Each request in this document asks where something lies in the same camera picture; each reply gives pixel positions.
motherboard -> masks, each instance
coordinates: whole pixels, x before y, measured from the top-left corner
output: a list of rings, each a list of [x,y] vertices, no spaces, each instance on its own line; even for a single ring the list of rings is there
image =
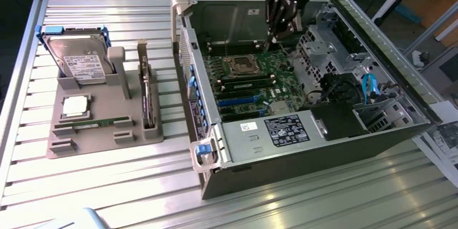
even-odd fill
[[[282,115],[300,109],[305,96],[292,62],[282,50],[205,57],[224,122]]]

power supply label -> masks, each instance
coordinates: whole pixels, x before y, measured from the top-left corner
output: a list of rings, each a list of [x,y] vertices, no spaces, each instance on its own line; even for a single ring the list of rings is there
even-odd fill
[[[77,80],[106,78],[99,56],[65,56],[66,63]]]
[[[310,141],[298,115],[268,119],[265,123],[277,147]]]

circuit board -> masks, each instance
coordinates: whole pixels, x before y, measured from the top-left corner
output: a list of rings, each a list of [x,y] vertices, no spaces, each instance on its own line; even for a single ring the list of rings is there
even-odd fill
[[[98,128],[98,127],[107,127],[107,126],[114,126],[117,121],[123,121],[123,120],[129,120],[129,116],[101,119],[101,120],[62,123],[62,124],[57,124],[55,128],[59,129],[59,128],[66,128],[66,127],[74,127],[74,129],[90,129],[90,128]]]
[[[224,122],[290,113],[302,106],[304,91],[282,51],[208,56],[205,63]],[[284,109],[276,111],[273,103]]]

hard drive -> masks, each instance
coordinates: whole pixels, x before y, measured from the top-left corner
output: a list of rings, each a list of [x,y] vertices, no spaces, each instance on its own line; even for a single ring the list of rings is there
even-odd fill
[[[154,114],[153,114],[153,99],[151,99],[151,69],[149,65],[149,56],[146,49],[147,42],[145,40],[138,41],[138,56],[141,58],[141,85],[143,95],[143,122],[146,128],[155,128]]]
[[[57,61],[62,77],[74,77],[82,85],[105,83],[106,75],[115,72],[107,58],[111,46],[107,29],[65,29],[63,26],[47,26],[45,32],[42,28],[37,31]]]

cpu socket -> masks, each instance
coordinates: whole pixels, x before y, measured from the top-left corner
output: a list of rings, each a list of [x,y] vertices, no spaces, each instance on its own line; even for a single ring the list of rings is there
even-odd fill
[[[225,58],[232,68],[230,76],[258,75],[261,73],[260,65],[254,55],[230,56]]]

